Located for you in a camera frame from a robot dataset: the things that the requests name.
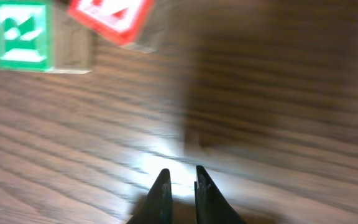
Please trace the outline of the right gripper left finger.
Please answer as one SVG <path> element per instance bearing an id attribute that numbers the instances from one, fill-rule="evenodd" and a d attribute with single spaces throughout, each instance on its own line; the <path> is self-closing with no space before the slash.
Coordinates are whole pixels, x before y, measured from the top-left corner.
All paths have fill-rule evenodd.
<path id="1" fill-rule="evenodd" d="M 172 224 L 173 197 L 170 171 L 162 169 L 144 203 L 127 224 Z"/>

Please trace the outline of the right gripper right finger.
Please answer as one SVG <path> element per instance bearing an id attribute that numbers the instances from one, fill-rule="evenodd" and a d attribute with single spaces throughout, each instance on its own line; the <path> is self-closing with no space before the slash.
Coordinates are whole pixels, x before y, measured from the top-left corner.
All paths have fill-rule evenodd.
<path id="1" fill-rule="evenodd" d="M 196 166 L 195 209 L 197 224 L 246 224 L 200 165 Z"/>

